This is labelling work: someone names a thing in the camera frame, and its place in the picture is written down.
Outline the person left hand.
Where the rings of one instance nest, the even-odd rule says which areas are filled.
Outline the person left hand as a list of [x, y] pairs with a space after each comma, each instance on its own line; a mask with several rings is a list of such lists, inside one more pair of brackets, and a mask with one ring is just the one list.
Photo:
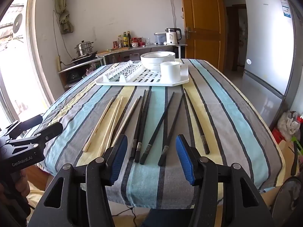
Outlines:
[[[3, 181], [3, 173], [1, 173], [1, 203], [10, 205], [10, 201], [5, 196], [6, 186], [2, 184]], [[18, 181], [16, 181], [14, 188], [21, 194], [22, 197], [27, 197], [29, 195], [30, 187], [26, 169], [20, 170], [20, 178]]]

